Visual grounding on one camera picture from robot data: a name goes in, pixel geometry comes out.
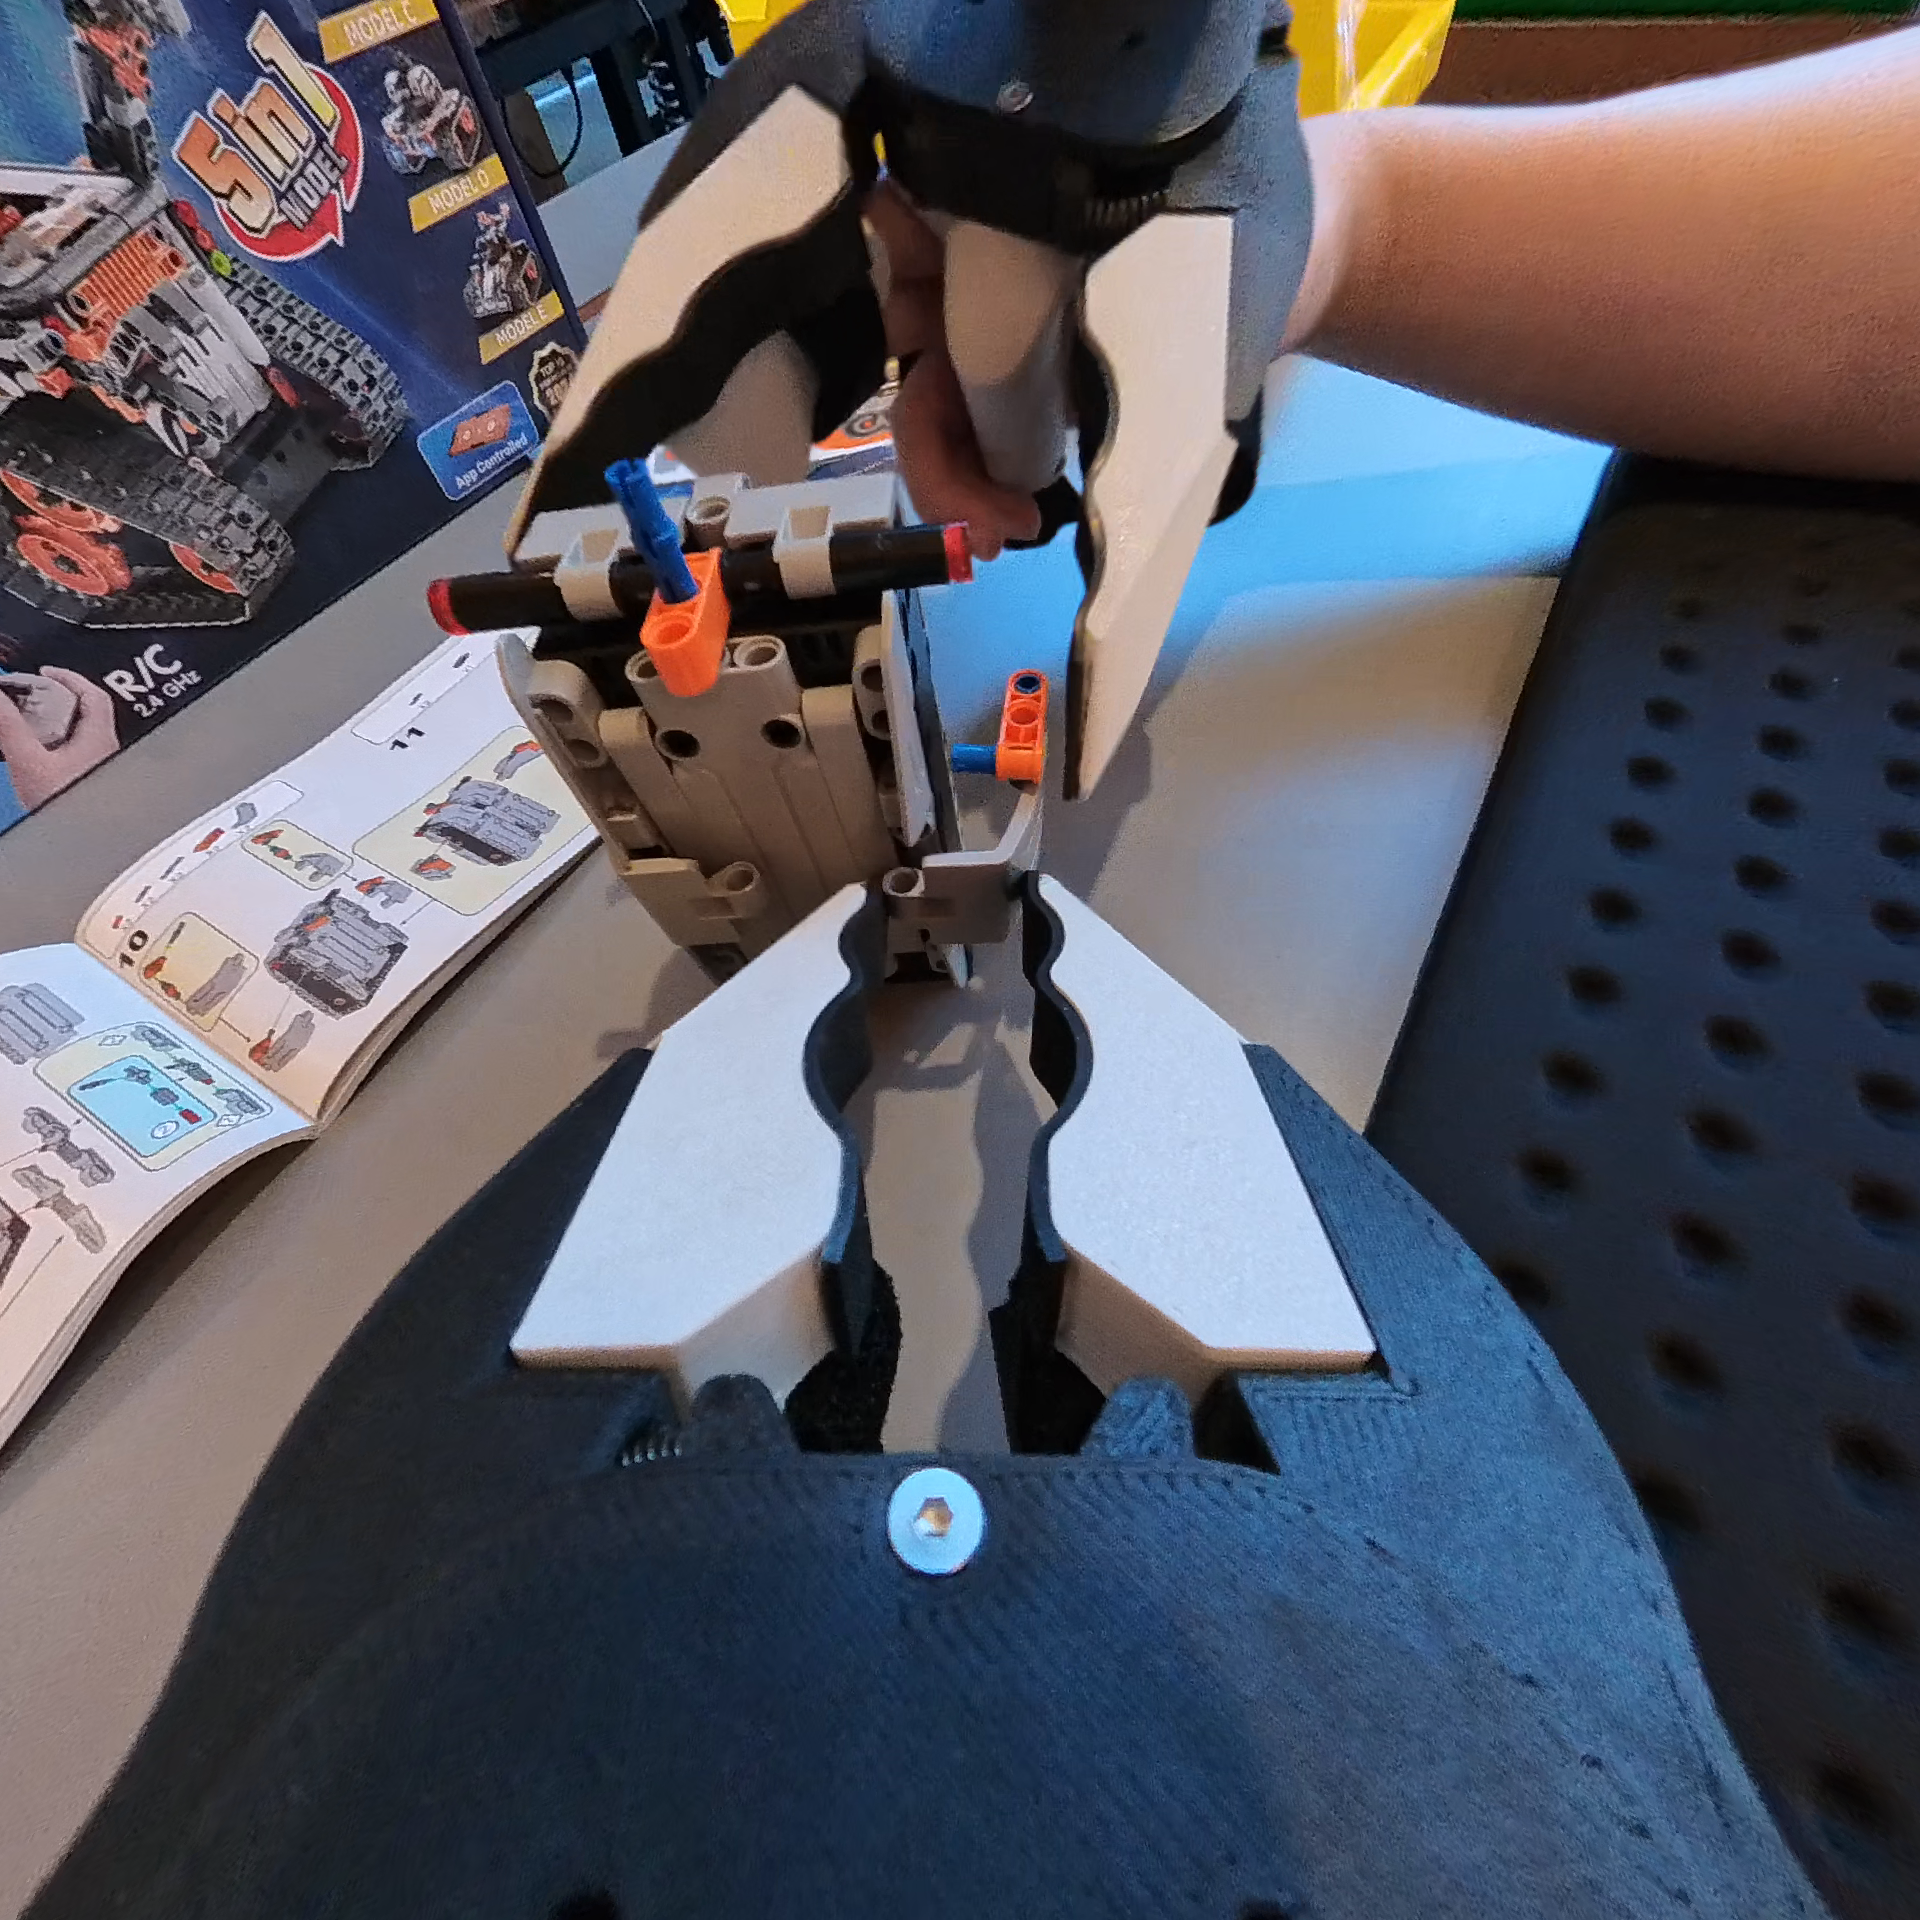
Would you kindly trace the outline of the small grey panel orange connector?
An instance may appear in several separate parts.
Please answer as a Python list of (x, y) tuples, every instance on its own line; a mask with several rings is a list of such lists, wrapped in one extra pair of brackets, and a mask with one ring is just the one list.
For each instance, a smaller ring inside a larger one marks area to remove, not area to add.
[[(1046, 723), (1047, 681), (1036, 669), (1009, 674), (994, 743), (950, 748), (932, 697), (915, 699), (914, 723), (893, 743), (907, 852), (878, 884), (893, 976), (961, 986), (969, 950), (1008, 936), (1021, 881), (1041, 852)], [(1015, 798), (996, 847), (960, 845), (951, 773), (981, 774)]]

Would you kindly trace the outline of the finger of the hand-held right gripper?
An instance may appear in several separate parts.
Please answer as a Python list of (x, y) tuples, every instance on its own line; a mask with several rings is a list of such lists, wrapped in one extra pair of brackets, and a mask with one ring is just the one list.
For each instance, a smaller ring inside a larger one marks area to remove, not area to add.
[(1235, 452), (1227, 428), (1233, 220), (1161, 212), (1086, 272), (1077, 330), (1107, 427), (1086, 476), (1089, 586), (1067, 655), (1063, 795), (1124, 743)]
[(878, 390), (878, 300), (839, 117), (785, 89), (650, 212), (505, 546), (612, 500), (658, 447), (695, 475), (801, 483), (815, 438)]

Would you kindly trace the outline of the person's right hand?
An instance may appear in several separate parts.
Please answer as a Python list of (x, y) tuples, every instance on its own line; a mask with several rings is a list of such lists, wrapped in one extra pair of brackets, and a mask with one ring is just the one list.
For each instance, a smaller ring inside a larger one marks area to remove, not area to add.
[(964, 522), (972, 555), (1043, 541), (1073, 422), (1083, 265), (1041, 242), (914, 205), (893, 181), (864, 206), (885, 347), (900, 365), (891, 433), (926, 518)]

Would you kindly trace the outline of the open instruction booklet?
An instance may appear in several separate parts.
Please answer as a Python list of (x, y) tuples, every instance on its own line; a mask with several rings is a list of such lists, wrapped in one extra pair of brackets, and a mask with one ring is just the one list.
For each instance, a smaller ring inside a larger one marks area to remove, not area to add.
[(3, 1438), (133, 1257), (242, 1165), (311, 1139), (588, 852), (498, 665), (529, 640), (444, 640), (122, 873), (74, 942), (3, 954)]

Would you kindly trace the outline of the person's right forearm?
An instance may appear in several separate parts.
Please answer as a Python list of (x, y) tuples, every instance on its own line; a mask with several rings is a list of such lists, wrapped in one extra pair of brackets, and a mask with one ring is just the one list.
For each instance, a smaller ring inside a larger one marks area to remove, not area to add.
[(1668, 460), (1916, 480), (1916, 26), (1305, 144), (1284, 355)]

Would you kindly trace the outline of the black perforated plastic panel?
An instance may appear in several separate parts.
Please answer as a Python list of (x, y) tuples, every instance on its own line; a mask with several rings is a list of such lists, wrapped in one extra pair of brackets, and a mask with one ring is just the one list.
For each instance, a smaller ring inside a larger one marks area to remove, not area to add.
[(1367, 1136), (1546, 1336), (1837, 1917), (1918, 1906), (1916, 488), (1622, 455)]

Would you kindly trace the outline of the blue robot kit box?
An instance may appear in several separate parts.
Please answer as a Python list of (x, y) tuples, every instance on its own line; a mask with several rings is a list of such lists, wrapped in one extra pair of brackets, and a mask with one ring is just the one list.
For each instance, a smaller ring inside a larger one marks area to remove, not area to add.
[(540, 452), (584, 335), (445, 4), (1, 7), (3, 826)]

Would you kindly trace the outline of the grey brick robot assembly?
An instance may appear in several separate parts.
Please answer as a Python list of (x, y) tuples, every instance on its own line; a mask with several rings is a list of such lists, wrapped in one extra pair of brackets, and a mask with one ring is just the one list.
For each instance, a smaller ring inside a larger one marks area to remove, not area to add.
[(700, 690), (644, 638), (655, 572), (610, 502), (533, 516), (508, 570), (440, 580), (428, 609), (447, 637), (520, 632), (510, 699), (628, 894), (718, 984), (841, 886), (961, 850), (918, 591), (969, 560), (911, 522), (887, 458), (701, 476), (664, 511), (725, 596)]

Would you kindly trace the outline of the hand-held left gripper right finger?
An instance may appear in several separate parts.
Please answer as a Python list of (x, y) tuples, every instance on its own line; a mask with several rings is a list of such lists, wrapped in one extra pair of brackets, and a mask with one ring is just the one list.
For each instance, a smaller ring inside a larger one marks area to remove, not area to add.
[(1021, 888), (1029, 1066), (1053, 1103), (1019, 1245), (1019, 1432), (1129, 1380), (1340, 1376), (1371, 1329), (1239, 1032), (1050, 877)]

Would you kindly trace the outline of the yellow plastic bin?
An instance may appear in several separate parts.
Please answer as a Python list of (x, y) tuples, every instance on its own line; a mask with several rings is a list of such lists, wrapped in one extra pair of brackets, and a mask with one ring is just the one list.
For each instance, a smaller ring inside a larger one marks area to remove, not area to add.
[(861, 89), (928, 97), (1089, 142), (1187, 138), (1272, 85), (1284, 115), (1415, 102), (1452, 4), (815, 3), (713, 85), (723, 126), (784, 89), (848, 110)]

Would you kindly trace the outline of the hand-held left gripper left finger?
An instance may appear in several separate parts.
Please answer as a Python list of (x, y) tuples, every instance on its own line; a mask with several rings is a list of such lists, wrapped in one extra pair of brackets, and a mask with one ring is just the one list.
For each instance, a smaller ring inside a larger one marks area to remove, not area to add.
[(775, 1402), (827, 1359), (826, 1270), (858, 1186), (827, 1088), (874, 969), (874, 892), (841, 886), (668, 1027), (510, 1341), (533, 1369), (662, 1375), (688, 1404), (751, 1379)]

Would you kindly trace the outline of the grey desk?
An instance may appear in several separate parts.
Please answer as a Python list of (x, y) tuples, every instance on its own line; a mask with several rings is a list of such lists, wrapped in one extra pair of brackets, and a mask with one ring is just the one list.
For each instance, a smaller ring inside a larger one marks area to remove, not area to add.
[[(1604, 452), (1323, 362), (1275, 372), (1252, 500), (1194, 566), (1139, 727), (1047, 866), (1351, 1127)], [(624, 1050), (706, 994), (594, 856), (303, 1146), (131, 1263), (3, 1453), (1, 1903), (149, 1715), (228, 1528), (378, 1293)], [(891, 986), (851, 1106), (904, 1346), (890, 1453), (1005, 1448), (987, 1309), (1017, 1264), (1032, 997)]]

